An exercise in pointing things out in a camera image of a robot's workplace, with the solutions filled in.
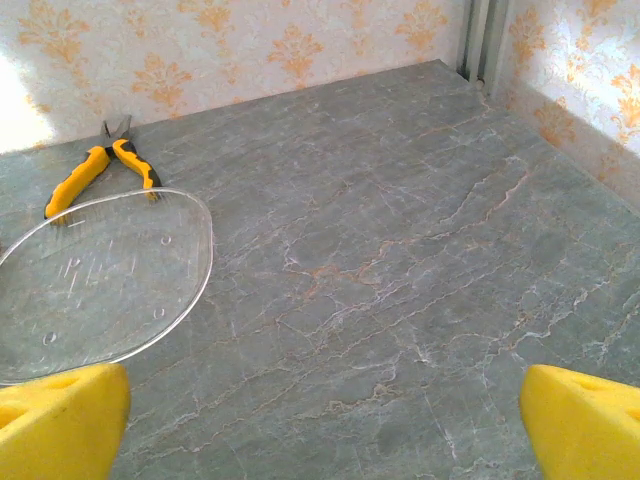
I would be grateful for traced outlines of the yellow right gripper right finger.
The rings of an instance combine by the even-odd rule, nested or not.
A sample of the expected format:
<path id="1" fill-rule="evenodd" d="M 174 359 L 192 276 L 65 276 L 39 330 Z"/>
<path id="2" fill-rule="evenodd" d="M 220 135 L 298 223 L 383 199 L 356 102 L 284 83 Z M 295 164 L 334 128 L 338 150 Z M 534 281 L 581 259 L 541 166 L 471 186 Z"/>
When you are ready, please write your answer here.
<path id="1" fill-rule="evenodd" d="M 639 389 L 550 365 L 533 365 L 521 418 L 546 479 L 637 479 Z"/>

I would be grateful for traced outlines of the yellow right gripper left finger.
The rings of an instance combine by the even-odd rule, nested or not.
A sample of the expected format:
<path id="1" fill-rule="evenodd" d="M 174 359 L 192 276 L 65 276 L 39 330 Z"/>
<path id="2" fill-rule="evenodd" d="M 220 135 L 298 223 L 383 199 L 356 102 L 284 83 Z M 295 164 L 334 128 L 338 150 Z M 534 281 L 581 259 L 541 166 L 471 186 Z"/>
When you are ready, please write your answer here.
<path id="1" fill-rule="evenodd" d="M 97 364 L 1 390 L 3 479 L 106 479 L 131 407 L 126 369 Z"/>

